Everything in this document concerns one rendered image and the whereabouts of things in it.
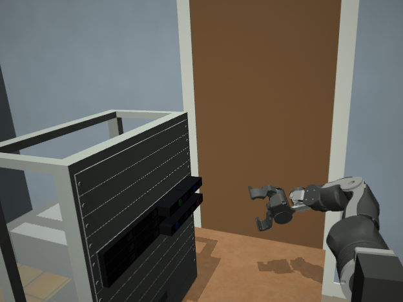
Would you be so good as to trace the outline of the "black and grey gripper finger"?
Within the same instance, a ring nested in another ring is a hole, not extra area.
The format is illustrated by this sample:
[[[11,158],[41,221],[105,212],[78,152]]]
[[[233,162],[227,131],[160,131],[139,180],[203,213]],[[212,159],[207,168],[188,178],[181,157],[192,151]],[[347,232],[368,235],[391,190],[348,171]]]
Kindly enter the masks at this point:
[[[256,224],[258,227],[258,231],[264,231],[264,230],[268,230],[272,227],[272,223],[273,223],[273,214],[271,210],[267,209],[267,213],[266,213],[266,218],[263,221],[259,220],[259,217],[257,216],[255,218],[256,220]]]
[[[277,193],[277,189],[271,185],[264,185],[262,188],[252,188],[248,186],[249,194],[251,199],[255,200],[256,198],[264,199],[266,196],[270,197],[271,194]]]

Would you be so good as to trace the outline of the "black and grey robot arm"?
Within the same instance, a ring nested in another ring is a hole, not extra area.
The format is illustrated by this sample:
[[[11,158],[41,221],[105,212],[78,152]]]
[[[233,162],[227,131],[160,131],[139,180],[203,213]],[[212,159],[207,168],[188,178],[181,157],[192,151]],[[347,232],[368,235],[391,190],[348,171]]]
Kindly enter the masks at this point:
[[[357,253],[396,256],[379,233],[379,203],[362,177],[297,187],[290,191],[289,198],[293,206],[299,202],[309,206],[306,210],[343,211],[342,219],[331,227],[326,243],[337,260],[340,286],[349,302]]]

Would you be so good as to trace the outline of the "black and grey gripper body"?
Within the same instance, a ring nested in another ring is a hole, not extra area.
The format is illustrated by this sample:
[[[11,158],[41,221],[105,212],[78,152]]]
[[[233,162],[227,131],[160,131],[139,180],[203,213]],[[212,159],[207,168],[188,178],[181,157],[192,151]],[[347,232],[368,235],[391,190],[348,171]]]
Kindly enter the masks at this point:
[[[268,210],[272,211],[274,221],[278,224],[286,224],[293,218],[293,213],[297,210],[305,210],[309,208],[303,202],[299,202],[297,206],[289,206],[285,192],[282,188],[276,187],[277,193],[271,194],[269,203],[266,204]]]

